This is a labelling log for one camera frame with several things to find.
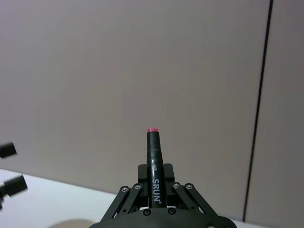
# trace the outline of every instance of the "pink marker tip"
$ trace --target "pink marker tip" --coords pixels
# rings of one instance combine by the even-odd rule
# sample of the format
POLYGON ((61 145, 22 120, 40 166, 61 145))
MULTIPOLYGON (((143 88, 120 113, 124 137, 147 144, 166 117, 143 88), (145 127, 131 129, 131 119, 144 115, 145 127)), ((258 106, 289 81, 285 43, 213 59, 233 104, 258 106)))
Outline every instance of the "pink marker tip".
POLYGON ((157 128, 150 128, 150 129, 148 129, 148 132, 158 132, 158 129, 157 128))

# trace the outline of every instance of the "black vertical line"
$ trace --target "black vertical line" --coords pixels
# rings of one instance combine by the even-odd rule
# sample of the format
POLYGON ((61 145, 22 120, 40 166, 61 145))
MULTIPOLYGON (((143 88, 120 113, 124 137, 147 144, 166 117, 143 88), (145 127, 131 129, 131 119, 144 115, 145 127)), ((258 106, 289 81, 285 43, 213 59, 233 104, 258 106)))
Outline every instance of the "black vertical line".
POLYGON ((264 51, 263 51, 262 69, 261 69, 261 76, 260 76, 260 85, 259 85, 259 89, 258 89, 258 98, 257 98, 257 106, 256 106, 255 128, 254 128, 254 132, 253 132, 253 140, 252 140, 252 147, 251 147, 249 172, 248 172, 248 179, 247 179, 246 197, 245 197, 245 204, 244 204, 244 211, 243 211, 243 221, 244 222, 246 220, 246 212, 247 212, 247 204, 248 204, 248 196, 249 196, 251 172, 252 172, 252 165, 253 165, 253 158, 254 158, 254 151, 255 151, 255 144, 256 144, 256 136, 257 136, 258 115, 259 115, 259 111, 260 111, 262 86, 263 86, 263 79, 264 79, 264 69, 265 69, 265 61, 266 61, 266 53, 267 53, 267 45, 268 45, 268 36, 269 36, 269 28, 270 28, 270 20, 271 20, 271 13, 272 13, 273 3, 274 3, 274 1, 270 0, 270 2, 269 2, 269 9, 268 9, 266 35, 265 35, 265 41, 264 41, 264 51))

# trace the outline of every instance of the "black object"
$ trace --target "black object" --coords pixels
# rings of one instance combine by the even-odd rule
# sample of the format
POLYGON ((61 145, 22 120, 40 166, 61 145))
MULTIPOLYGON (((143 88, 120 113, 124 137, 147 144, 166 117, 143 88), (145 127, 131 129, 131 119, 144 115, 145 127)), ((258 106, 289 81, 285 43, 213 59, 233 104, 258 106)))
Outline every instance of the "black object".
POLYGON ((148 132, 147 139, 147 164, 138 166, 138 183, 132 188, 122 186, 101 221, 90 228, 237 228, 230 219, 217 215, 193 184, 175 182, 171 164, 161 169, 158 132, 148 132), (151 172, 154 163, 163 172, 151 172), (163 180, 163 208, 151 200, 153 177, 163 180))
MULTIPOLYGON (((12 142, 0 146, 0 157, 1 158, 7 158, 9 156, 16 155, 16 154, 17 154, 17 152, 16 152, 15 146, 12 142)), ((4 196, 8 195, 11 197, 21 191, 26 190, 27 188, 28 188, 27 184, 22 175, 5 181, 4 184, 0 186, 0 209, 2 209, 1 204, 3 202, 4 196)))

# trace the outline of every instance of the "white table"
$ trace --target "white table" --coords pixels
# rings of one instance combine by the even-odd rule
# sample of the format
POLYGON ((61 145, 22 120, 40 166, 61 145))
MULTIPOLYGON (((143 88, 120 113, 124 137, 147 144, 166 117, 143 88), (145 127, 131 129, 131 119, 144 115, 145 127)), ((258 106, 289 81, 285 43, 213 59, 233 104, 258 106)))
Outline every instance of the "white table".
MULTIPOLYGON (((16 175, 20 174, 0 170, 1 181, 16 175)), ((115 198, 114 194, 57 181, 28 175, 24 178, 28 190, 4 199, 2 228, 89 228, 100 221, 115 198)), ((238 228, 263 228, 234 222, 238 228)))

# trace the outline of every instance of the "gray wall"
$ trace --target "gray wall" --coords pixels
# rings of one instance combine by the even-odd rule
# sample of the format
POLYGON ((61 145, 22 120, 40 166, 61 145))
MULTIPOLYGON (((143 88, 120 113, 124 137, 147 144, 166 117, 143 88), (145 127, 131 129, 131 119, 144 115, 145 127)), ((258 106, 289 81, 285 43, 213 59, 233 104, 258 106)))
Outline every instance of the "gray wall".
POLYGON ((241 219, 268 4, 0 1, 0 167, 117 192, 158 127, 177 180, 241 219))
POLYGON ((304 2, 275 0, 247 221, 303 227, 304 2))

